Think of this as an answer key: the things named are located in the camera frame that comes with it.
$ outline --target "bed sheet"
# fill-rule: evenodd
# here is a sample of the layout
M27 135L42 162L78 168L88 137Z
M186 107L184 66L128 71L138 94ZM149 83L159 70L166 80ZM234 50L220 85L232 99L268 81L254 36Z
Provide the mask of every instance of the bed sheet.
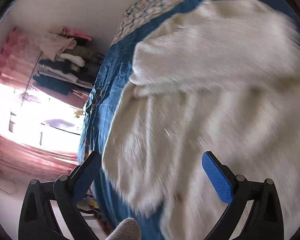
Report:
M183 1L171 11L152 19L110 47L87 103L87 114L78 154L79 162L84 160L85 152L87 153L89 149L98 151L101 154L103 152L122 89L132 72L131 63L136 43L143 40L167 18L176 13L190 12L201 1ZM300 20L285 0L260 1L292 18L300 32ZM111 220L114 226L126 217L134 217L141 228L142 239L163 239L159 228L161 208L149 218L145 218L141 214L135 214L113 190L102 169L95 178L93 191L101 211Z

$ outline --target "cream fleece blanket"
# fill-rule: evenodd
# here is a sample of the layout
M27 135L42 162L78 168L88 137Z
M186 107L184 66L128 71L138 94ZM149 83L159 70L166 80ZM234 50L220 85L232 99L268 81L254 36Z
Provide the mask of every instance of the cream fleece blanket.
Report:
M201 165L272 178L285 239L300 225L300 47L293 24L256 0L203 2L137 44L102 167L165 238L202 240L222 203ZM235 230L238 235L248 210Z

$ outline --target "fluffy blanket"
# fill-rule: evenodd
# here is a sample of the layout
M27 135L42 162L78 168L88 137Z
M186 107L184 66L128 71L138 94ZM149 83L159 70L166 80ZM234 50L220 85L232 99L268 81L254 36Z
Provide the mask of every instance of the fluffy blanket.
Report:
M272 178L285 239L297 230L299 40L290 19L259 1L206 0L137 44L102 167L136 212L163 204L167 240L204 239L226 207L202 169L207 150L234 174Z

